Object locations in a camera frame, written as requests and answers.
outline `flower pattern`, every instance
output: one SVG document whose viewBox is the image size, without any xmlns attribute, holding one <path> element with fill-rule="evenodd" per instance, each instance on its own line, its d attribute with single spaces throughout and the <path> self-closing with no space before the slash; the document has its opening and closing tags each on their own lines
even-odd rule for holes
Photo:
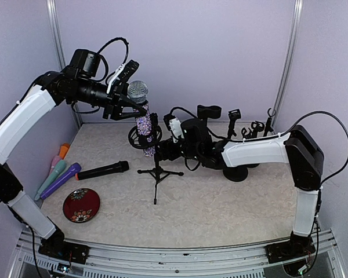
<svg viewBox="0 0 348 278">
<path fill-rule="evenodd" d="M 71 217 L 72 222 L 77 222 L 77 223 L 82 223 L 87 221 L 91 216 L 90 213 L 92 210 L 80 210 L 80 211 L 75 211 L 74 215 Z"/>
<path fill-rule="evenodd" d="M 87 189 L 77 189 L 71 195 L 71 200 L 81 200 L 85 193 L 87 193 Z"/>
</svg>

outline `red plate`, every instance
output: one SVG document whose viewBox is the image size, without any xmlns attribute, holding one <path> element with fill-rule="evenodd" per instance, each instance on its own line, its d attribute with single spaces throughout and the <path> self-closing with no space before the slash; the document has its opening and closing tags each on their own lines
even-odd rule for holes
<svg viewBox="0 0 348 278">
<path fill-rule="evenodd" d="M 100 199 L 97 192 L 88 188 L 77 189 L 63 203 L 63 213 L 74 223 L 85 223 L 98 212 Z"/>
</svg>

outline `metal pole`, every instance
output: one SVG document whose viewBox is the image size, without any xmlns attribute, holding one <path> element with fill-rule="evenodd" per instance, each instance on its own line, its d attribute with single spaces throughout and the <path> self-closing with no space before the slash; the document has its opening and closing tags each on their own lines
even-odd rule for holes
<svg viewBox="0 0 348 278">
<path fill-rule="evenodd" d="M 62 41 L 60 37 L 56 3 L 55 3 L 55 0 L 46 0 L 46 2 L 48 7 L 50 27 L 52 28 L 53 40 L 54 40 L 56 54 L 58 58 L 58 64 L 59 64 L 59 68 L 62 70 L 66 66 L 66 60 L 64 58 L 63 46 L 62 46 Z M 79 112 L 77 104 L 74 106 L 74 109 L 76 110 L 76 112 Z M 83 124 L 80 114 L 75 113 L 74 111 L 72 111 L 72 114 L 73 114 L 75 123 L 77 125 L 77 128 L 80 129 L 81 125 Z"/>
<path fill-rule="evenodd" d="M 273 106 L 273 110 L 276 111 L 276 114 L 272 120 L 272 126 L 275 125 L 278 114 L 280 113 L 282 101 L 284 99 L 286 85 L 288 83 L 289 79 L 289 73 L 290 68 L 292 64 L 292 59 L 294 55 L 294 49 L 296 45 L 296 39 L 298 37 L 298 28 L 300 23 L 300 16 L 302 14 L 302 7 L 303 7 L 303 0 L 295 0 L 295 7 L 294 7 L 294 14 L 291 24 L 291 31 L 290 31 L 290 39 L 289 39 L 289 45 L 288 45 L 288 51 L 286 54 L 285 64 L 284 64 L 284 70 L 282 72 L 281 80 L 280 80 L 280 86 L 278 88 L 277 97 Z"/>
</svg>

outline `teal microphone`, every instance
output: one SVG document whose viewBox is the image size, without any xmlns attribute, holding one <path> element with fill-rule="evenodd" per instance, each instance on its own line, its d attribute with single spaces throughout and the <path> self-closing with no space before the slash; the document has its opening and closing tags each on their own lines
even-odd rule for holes
<svg viewBox="0 0 348 278">
<path fill-rule="evenodd" d="M 53 171 L 46 178 L 46 180 L 42 183 L 40 188 L 37 190 L 37 194 L 35 196 L 35 201 L 40 199 L 41 193 L 57 179 L 57 177 L 66 169 L 66 161 L 60 160 L 54 167 Z"/>
</svg>

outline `beige table surface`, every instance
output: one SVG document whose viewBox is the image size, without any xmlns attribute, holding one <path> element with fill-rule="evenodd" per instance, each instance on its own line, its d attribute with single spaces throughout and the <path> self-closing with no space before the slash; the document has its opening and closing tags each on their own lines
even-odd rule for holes
<svg viewBox="0 0 348 278">
<path fill-rule="evenodd" d="M 87 124 L 77 134 L 66 156 L 83 170 L 127 160 L 130 170 L 89 180 L 69 180 L 47 198 L 42 211 L 67 238 L 137 247 L 210 247 L 262 242 L 290 235 L 296 193 L 288 165 L 261 164 L 249 169 L 243 182 L 231 182 L 221 171 L 200 167 L 188 171 L 183 158 L 162 162 L 166 170 L 183 171 L 158 185 L 138 169 L 151 169 L 153 158 L 132 148 L 127 140 L 132 123 Z M 225 135 L 227 123 L 210 123 Z M 236 128 L 241 134 L 241 125 Z M 101 199 L 94 219 L 75 224 L 63 215 L 63 202 L 72 191 L 91 188 Z"/>
</svg>

